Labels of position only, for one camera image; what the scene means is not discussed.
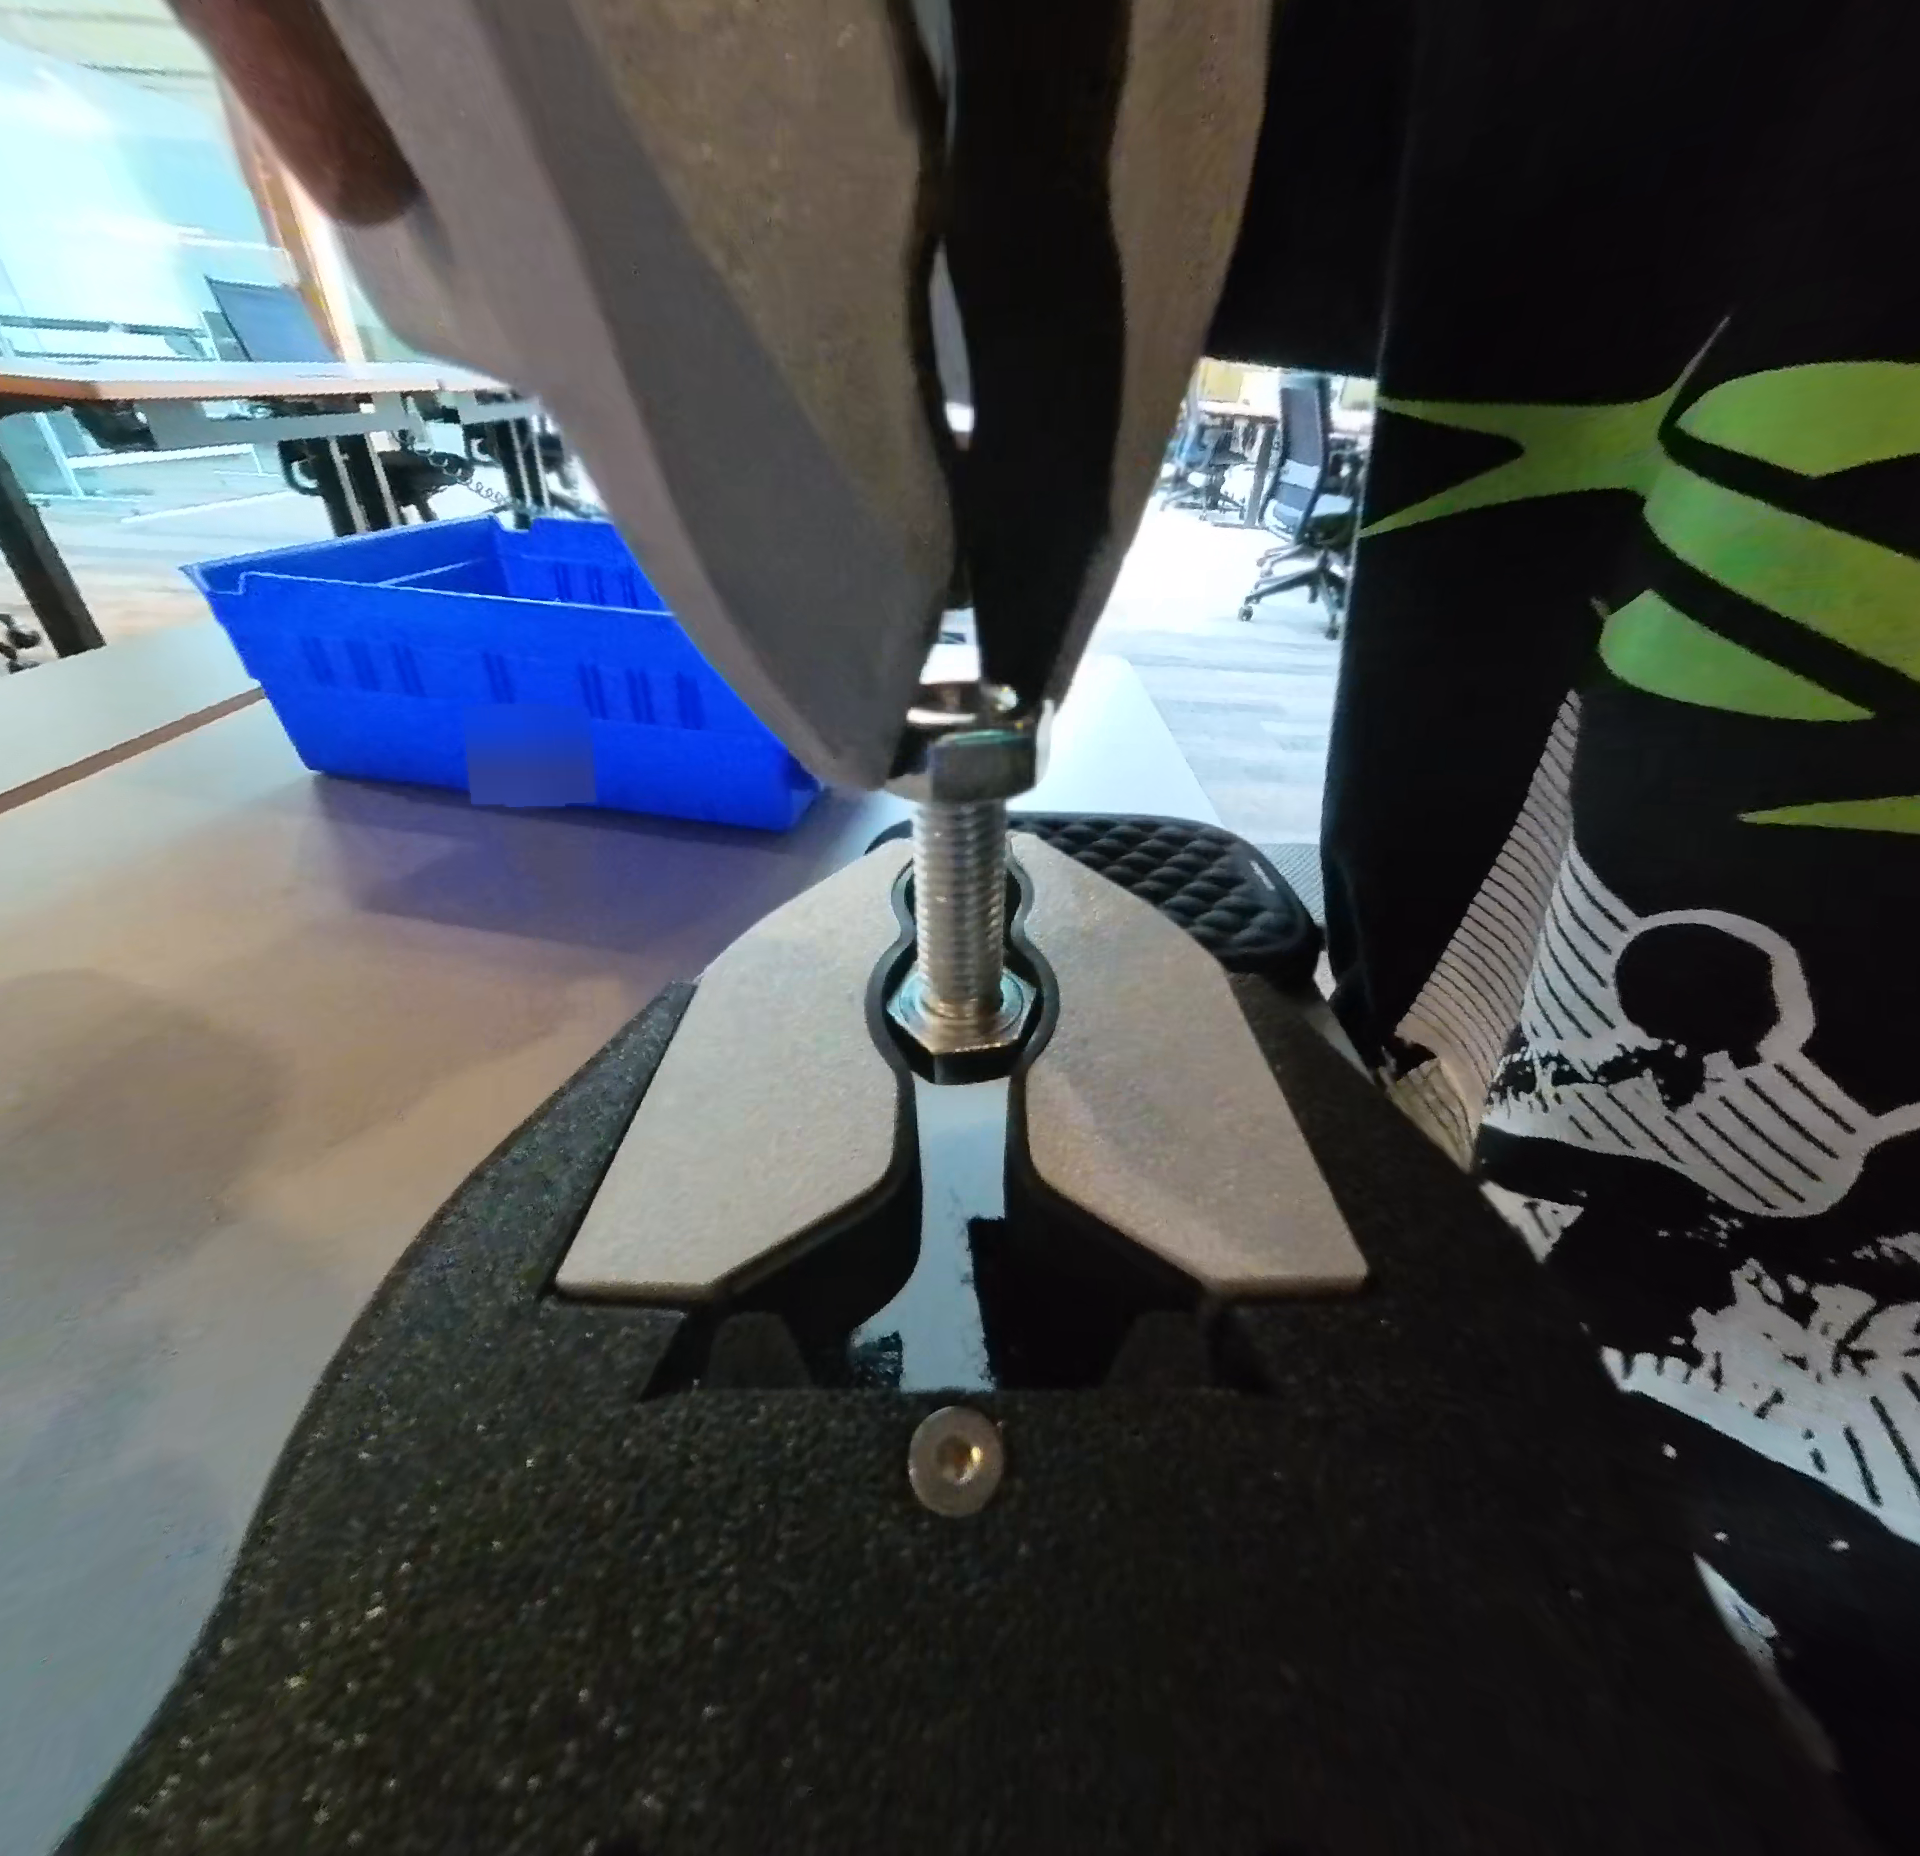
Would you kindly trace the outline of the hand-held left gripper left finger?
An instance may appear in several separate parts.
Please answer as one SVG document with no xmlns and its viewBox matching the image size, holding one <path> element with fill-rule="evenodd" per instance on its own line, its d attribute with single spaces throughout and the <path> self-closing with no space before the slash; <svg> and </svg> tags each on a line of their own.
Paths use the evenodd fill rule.
<svg viewBox="0 0 1920 1856">
<path fill-rule="evenodd" d="M 558 1291 L 701 1305 L 884 1188 L 901 1076 L 868 1016 L 899 945 L 895 839 L 760 917 L 696 981 Z"/>
</svg>

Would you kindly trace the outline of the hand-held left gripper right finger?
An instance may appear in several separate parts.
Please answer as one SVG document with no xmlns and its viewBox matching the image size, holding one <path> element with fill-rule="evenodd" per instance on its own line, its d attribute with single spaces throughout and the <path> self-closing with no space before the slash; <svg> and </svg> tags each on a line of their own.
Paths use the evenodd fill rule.
<svg viewBox="0 0 1920 1856">
<path fill-rule="evenodd" d="M 1359 1291 L 1367 1257 L 1223 963 L 1039 835 L 1012 861 L 1057 1001 L 1023 1083 L 1039 1183 L 1209 1298 Z"/>
</svg>

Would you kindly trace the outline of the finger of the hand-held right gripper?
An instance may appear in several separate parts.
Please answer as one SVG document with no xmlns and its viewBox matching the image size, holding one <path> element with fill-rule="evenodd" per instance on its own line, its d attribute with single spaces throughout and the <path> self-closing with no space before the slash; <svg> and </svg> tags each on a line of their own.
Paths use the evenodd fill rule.
<svg viewBox="0 0 1920 1856">
<path fill-rule="evenodd" d="M 317 4 L 419 181 L 344 234 L 377 316 L 541 400 L 749 708 L 886 782 L 954 552 L 890 0 Z"/>
<path fill-rule="evenodd" d="M 1209 340 L 1262 131 L 1276 0 L 949 0 L 943 249 L 984 676 L 1081 662 Z"/>
</svg>

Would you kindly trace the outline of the silver hex nut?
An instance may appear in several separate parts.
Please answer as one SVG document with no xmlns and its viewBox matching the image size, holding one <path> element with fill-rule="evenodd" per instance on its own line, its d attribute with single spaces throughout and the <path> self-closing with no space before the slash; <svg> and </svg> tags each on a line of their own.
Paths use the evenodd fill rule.
<svg viewBox="0 0 1920 1856">
<path fill-rule="evenodd" d="M 911 971 L 886 1004 L 890 1026 L 929 1061 L 1000 1057 L 1016 1050 L 1032 1026 L 1039 993 L 1012 971 L 1000 973 L 988 1004 L 949 1006 Z"/>
</svg>

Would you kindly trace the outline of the silver hex bolt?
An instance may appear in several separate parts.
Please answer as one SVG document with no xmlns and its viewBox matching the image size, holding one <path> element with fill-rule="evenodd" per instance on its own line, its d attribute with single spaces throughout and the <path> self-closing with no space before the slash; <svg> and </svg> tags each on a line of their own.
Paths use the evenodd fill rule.
<svg viewBox="0 0 1920 1856">
<path fill-rule="evenodd" d="M 1006 808 L 1049 764 L 1052 708 L 984 676 L 936 676 L 909 708 L 893 792 L 915 804 L 916 973 L 949 1006 L 1006 973 Z"/>
</svg>

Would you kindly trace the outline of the person's right hand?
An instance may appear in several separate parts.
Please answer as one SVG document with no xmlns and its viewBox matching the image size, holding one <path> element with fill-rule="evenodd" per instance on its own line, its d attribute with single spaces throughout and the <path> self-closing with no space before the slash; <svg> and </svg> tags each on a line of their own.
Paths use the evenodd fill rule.
<svg viewBox="0 0 1920 1856">
<path fill-rule="evenodd" d="M 371 227 L 419 201 L 419 177 L 317 0 L 166 4 L 331 220 Z"/>
</svg>

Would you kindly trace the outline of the black quilted wrist rest pad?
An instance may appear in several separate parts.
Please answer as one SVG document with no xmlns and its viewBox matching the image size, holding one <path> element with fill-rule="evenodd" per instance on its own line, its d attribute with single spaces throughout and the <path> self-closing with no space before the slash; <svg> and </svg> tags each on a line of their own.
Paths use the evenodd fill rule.
<svg viewBox="0 0 1920 1856">
<path fill-rule="evenodd" d="M 1232 977 L 1317 990 L 1326 935 L 1308 897 L 1248 839 L 1162 814 L 1012 814 L 1035 835 L 1186 931 Z"/>
</svg>

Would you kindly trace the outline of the black office chair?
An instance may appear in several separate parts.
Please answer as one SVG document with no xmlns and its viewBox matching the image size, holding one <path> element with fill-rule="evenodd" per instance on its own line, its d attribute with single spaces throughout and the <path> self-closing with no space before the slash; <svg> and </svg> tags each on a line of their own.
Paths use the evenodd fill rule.
<svg viewBox="0 0 1920 1856">
<path fill-rule="evenodd" d="M 1162 460 L 1161 509 L 1220 514 L 1241 464 L 1243 403 L 1191 400 Z"/>
<path fill-rule="evenodd" d="M 1257 560 L 1237 622 L 1255 622 L 1270 598 L 1308 593 L 1323 607 L 1326 637 L 1342 638 L 1352 598 L 1367 451 L 1335 427 L 1326 374 L 1285 374 L 1277 448 L 1277 468 L 1257 502 L 1257 524 L 1276 543 Z"/>
</svg>

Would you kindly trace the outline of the person's black printed shirt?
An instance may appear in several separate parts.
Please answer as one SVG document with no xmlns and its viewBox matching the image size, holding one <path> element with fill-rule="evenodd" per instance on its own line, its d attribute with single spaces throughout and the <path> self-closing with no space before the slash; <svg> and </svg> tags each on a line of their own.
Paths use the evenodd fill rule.
<svg viewBox="0 0 1920 1856">
<path fill-rule="evenodd" d="M 1398 333 L 1326 835 L 1348 1036 L 1916 1852 L 1913 305 Z"/>
</svg>

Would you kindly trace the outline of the dark computer monitor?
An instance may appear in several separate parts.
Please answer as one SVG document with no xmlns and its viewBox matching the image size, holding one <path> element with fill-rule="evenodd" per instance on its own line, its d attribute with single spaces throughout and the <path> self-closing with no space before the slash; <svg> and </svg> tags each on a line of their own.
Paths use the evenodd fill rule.
<svg viewBox="0 0 1920 1856">
<path fill-rule="evenodd" d="M 296 288 L 208 275 L 207 294 L 211 310 L 203 318 L 218 358 L 276 365 L 337 361 L 334 342 Z"/>
</svg>

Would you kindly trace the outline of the blue plastic bin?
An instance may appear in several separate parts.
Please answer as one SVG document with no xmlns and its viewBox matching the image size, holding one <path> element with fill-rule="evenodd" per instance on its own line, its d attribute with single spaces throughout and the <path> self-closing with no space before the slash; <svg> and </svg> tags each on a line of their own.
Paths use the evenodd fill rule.
<svg viewBox="0 0 1920 1856">
<path fill-rule="evenodd" d="M 412 524 L 185 574 L 315 774 L 763 832 L 822 792 L 608 521 Z"/>
</svg>

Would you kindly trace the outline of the wooden office desk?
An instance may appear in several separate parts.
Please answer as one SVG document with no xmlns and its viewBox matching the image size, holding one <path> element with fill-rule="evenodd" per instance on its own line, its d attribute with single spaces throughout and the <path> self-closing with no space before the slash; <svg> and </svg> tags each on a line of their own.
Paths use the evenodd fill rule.
<svg viewBox="0 0 1920 1856">
<path fill-rule="evenodd" d="M 398 447 L 461 434 L 502 477 L 504 512 L 527 524 L 565 505 L 549 487 L 558 451 L 543 447 L 536 400 L 448 361 L 192 361 L 192 358 L 3 358 L 3 418 L 69 411 L 86 430 L 153 447 L 208 451 L 276 447 L 306 451 L 334 538 L 403 524 L 389 477 Z"/>
</svg>

